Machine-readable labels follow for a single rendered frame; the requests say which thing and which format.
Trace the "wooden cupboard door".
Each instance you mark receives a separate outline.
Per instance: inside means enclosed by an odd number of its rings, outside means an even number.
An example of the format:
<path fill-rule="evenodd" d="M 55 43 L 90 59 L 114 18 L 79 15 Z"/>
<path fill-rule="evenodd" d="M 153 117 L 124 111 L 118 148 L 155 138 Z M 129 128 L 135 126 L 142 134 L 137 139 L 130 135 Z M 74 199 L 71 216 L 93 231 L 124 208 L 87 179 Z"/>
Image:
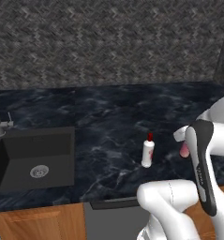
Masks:
<path fill-rule="evenodd" d="M 224 240 L 224 187 L 214 198 L 199 187 L 199 201 L 186 213 L 194 221 L 201 240 Z"/>

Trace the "black sink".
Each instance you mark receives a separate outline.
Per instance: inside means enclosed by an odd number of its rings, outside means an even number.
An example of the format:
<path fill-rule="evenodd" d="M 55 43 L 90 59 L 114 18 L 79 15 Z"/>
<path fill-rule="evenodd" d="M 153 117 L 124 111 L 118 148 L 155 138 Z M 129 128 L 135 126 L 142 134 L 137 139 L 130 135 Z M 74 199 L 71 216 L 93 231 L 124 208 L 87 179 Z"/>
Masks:
<path fill-rule="evenodd" d="M 0 192 L 74 185 L 75 127 L 11 130 L 0 138 Z"/>

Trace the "white bottle with red cap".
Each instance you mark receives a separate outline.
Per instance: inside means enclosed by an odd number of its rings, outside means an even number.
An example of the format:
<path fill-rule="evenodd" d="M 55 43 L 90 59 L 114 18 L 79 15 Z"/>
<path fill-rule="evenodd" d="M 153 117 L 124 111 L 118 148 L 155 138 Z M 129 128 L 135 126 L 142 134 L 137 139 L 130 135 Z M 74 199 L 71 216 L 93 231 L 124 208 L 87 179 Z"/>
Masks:
<path fill-rule="evenodd" d="M 147 139 L 143 142 L 143 149 L 142 149 L 142 166 L 144 168 L 151 167 L 154 148 L 155 148 L 155 143 L 153 141 L 153 134 L 149 132 L 147 134 Z"/>

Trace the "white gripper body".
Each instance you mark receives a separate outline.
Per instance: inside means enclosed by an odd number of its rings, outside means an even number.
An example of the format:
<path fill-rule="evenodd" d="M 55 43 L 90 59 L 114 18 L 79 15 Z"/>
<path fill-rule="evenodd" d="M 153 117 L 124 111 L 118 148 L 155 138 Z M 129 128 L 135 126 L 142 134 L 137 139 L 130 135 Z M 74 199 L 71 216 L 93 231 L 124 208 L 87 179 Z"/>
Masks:
<path fill-rule="evenodd" d="M 180 127 L 173 133 L 174 139 L 179 143 L 185 140 L 187 126 Z"/>

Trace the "pink drink container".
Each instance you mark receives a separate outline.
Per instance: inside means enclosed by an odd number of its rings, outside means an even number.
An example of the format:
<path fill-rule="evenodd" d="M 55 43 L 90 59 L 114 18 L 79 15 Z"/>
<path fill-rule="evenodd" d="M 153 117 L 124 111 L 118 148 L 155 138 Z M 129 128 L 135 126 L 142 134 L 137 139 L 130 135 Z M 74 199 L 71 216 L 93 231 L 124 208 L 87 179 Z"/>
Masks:
<path fill-rule="evenodd" d="M 183 142 L 179 154 L 182 158 L 188 158 L 189 157 L 189 149 L 188 149 L 187 144 L 185 142 Z"/>

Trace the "wooden drawer front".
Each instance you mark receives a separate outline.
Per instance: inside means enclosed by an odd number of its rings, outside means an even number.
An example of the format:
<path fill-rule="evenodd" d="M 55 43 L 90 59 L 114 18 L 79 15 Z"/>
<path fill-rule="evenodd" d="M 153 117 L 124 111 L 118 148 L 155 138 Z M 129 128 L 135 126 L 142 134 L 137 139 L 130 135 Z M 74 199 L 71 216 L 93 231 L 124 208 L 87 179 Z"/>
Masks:
<path fill-rule="evenodd" d="M 12 222 L 17 213 L 59 211 L 57 217 Z M 1 240 L 87 240 L 82 203 L 39 207 L 0 213 Z"/>

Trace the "grey dishwasher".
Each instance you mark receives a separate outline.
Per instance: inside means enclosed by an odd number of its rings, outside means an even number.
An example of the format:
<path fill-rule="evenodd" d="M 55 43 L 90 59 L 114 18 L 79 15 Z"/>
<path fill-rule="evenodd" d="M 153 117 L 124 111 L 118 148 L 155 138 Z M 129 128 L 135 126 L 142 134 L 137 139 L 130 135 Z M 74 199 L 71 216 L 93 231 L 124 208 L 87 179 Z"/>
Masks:
<path fill-rule="evenodd" d="M 119 209 L 93 210 L 83 204 L 87 240 L 136 240 L 146 225 L 149 213 L 139 205 Z"/>

